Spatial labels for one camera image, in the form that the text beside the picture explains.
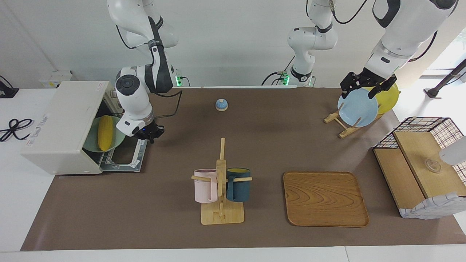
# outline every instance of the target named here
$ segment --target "yellow corn cob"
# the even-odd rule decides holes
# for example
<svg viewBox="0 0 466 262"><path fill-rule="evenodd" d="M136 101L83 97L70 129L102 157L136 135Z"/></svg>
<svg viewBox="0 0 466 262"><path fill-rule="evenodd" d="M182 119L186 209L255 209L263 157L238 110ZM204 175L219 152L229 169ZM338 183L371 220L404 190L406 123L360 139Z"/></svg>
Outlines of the yellow corn cob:
<svg viewBox="0 0 466 262"><path fill-rule="evenodd" d="M106 152L112 146L113 140L113 118L103 116L100 118L97 143L102 151Z"/></svg>

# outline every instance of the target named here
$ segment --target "mug handle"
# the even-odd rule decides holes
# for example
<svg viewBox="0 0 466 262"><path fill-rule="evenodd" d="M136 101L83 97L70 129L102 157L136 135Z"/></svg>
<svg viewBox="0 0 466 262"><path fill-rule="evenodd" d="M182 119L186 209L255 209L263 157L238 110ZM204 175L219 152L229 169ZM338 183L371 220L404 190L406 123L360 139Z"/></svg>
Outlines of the mug handle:
<svg viewBox="0 0 466 262"><path fill-rule="evenodd" d="M209 201L212 201L213 196L217 194L217 178L210 177L210 198Z"/></svg>
<svg viewBox="0 0 466 262"><path fill-rule="evenodd" d="M228 177L228 192L226 193L226 197L231 199L231 200L234 200L234 198L233 198L233 185L234 185L233 180L235 178L236 177L234 177L234 176L229 176Z"/></svg>

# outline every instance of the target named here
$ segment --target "wire basket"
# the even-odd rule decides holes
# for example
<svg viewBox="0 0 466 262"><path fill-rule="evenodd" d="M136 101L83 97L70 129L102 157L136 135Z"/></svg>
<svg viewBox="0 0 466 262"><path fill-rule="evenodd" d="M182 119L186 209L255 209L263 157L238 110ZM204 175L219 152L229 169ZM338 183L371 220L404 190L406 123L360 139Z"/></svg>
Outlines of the wire basket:
<svg viewBox="0 0 466 262"><path fill-rule="evenodd" d="M463 137L449 117L409 117L389 133L374 148L400 148L394 132L430 132L441 148L445 148ZM466 185L466 162L453 166L461 181Z"/></svg>

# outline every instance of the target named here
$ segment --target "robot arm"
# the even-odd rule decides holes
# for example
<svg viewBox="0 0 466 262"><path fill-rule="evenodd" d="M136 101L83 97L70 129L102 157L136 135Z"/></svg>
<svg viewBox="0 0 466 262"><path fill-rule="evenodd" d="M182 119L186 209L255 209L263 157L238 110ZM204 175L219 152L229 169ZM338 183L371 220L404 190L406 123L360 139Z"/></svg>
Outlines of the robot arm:
<svg viewBox="0 0 466 262"><path fill-rule="evenodd" d="M342 97L361 87L375 87L369 98L387 91L403 67L454 11L458 0L376 0L372 12L385 34L360 74L348 73L340 83Z"/></svg>
<svg viewBox="0 0 466 262"><path fill-rule="evenodd" d="M309 51L332 49L338 39L333 29L329 0L313 0L308 5L308 14L315 27L294 28L288 35L288 45L296 55L287 72L292 85L306 86L309 83L315 63L315 57Z"/></svg>
<svg viewBox="0 0 466 262"><path fill-rule="evenodd" d="M118 73L115 89L125 113L116 127L127 136L151 143L163 134L164 127L155 124L148 93L166 93L175 85L175 69L168 62L165 48L178 43L153 1L107 0L113 22L127 31L132 43L147 43L152 55L152 64L125 67Z"/></svg>

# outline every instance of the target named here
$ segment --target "white wall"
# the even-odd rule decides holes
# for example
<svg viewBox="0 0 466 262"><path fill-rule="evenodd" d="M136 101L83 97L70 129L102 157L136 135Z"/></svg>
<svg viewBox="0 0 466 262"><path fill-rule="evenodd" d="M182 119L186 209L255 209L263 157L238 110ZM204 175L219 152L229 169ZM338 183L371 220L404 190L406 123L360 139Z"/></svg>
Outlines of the white wall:
<svg viewBox="0 0 466 262"><path fill-rule="evenodd" d="M355 2L338 2L340 20L348 19L362 1ZM349 71L360 72L384 33L372 17L373 2L350 24L335 24L339 42L333 50L314 52L316 86L338 86ZM293 56L288 31L312 26L304 0L156 3L180 38L169 50L170 59L196 86L260 84ZM0 74L15 86L40 87L39 75L54 68L73 70L79 80L113 81L121 67L151 60L123 46L105 0L0 0L0 11ZM398 72L401 87L416 80L466 26L465 11L466 1L460 1L425 58Z"/></svg>

